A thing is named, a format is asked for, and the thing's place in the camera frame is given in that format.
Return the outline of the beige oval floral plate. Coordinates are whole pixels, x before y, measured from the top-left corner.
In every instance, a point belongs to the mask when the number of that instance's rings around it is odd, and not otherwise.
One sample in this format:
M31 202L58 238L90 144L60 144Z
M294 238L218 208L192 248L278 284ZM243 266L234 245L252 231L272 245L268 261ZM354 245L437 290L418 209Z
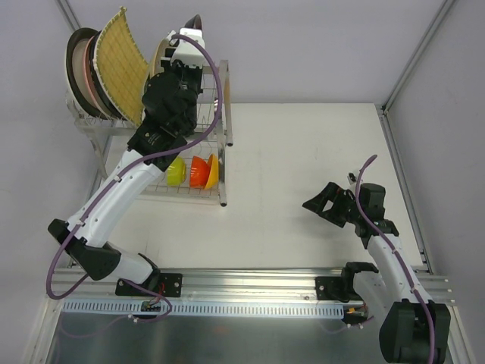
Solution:
M162 58L165 55L165 50L169 46L167 38L163 38L155 49L155 52L149 62L147 70L147 81L156 76L157 74L164 73L164 67L161 65Z

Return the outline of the cream plate with red rim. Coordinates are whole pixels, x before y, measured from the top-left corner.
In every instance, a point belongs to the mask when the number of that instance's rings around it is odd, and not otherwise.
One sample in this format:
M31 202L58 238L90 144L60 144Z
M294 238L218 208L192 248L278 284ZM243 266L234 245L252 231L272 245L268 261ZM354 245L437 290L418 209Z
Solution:
M184 25L185 28L202 30L202 17L199 14L191 17Z

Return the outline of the yellow woven bamboo mat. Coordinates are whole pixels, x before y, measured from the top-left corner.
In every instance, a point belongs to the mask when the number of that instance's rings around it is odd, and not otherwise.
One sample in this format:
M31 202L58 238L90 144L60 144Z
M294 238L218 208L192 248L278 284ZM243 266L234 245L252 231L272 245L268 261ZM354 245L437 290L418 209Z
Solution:
M126 12L120 8L100 32L93 67L109 102L124 120L138 127L149 65L130 32Z

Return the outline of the cream plate dark patterned rim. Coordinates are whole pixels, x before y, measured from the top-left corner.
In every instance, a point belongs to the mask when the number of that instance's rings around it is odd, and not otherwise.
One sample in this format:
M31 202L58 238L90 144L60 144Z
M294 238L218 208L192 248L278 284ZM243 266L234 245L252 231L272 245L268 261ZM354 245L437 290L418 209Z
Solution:
M101 84L100 79L99 79L99 76L96 73L95 68L94 68L95 44L96 44L96 41L97 41L100 33L101 32L98 31L94 35L94 37L93 37L93 39L90 42L90 45L88 47L88 52L89 52L89 57L88 57L88 60L89 60L89 69L90 69L92 81L94 83L95 90L96 90L99 98L101 99L102 106L108 112L108 116L110 118L113 118L113 119L124 120L124 116L116 109L116 107L114 106L114 104L110 101L110 99L108 98L107 94L103 90L102 84Z

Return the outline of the pink and cream floral plate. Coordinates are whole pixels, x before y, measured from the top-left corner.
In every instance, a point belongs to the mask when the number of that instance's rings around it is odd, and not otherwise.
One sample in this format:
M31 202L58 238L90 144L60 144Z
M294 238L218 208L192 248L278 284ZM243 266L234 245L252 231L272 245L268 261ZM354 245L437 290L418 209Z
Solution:
M90 68L89 68L89 46L90 46L92 40L93 40L93 36L88 40L86 47L85 47L85 50L84 50L84 55L83 55L84 79L85 79L85 83L86 83L86 86L87 86L87 89L88 89L89 97L92 101L92 105L95 106L106 119L110 119L111 114L110 114L109 110L105 107L104 103L102 102L99 94L97 93L97 91L95 89L95 85L94 85L92 75L91 75L91 71L90 71Z

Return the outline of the cream plate with metallic rim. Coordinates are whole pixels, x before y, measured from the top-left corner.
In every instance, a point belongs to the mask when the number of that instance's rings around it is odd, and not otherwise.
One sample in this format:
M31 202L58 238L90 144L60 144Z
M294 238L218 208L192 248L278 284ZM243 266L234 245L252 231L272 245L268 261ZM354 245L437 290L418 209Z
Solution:
M69 93L80 109L91 117L105 119L105 116L93 104L83 70L84 51L88 41L95 34L96 31L88 27L79 28L72 33L65 52L65 73Z

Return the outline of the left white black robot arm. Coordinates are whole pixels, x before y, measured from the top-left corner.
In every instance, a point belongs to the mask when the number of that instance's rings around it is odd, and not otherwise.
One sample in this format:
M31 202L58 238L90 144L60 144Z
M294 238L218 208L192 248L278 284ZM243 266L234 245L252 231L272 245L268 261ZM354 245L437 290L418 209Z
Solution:
M192 135L204 63L202 57L161 60L164 70L149 79L142 98L144 120L116 168L77 213L48 226L61 250L94 281L108 276L131 281L146 296L158 289L157 266L141 254L124 252L108 238L138 195L182 151L200 143Z

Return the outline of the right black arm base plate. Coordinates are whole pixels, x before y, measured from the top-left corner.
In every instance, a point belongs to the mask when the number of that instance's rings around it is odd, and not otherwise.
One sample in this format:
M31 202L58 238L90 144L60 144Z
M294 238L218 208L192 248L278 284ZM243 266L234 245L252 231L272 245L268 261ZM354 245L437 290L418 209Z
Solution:
M343 282L339 277L318 276L314 279L317 300L336 300L342 302L345 298L342 291Z

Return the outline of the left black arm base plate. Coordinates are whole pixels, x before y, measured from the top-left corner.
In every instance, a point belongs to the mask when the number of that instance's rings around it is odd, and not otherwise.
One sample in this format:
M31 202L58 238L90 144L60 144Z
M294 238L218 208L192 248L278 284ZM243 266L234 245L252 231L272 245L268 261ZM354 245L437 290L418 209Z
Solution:
M147 297L150 296L150 293L158 293L163 297L180 297L183 275L181 273L155 271L139 286L142 289L119 280L115 289L115 295L119 297Z

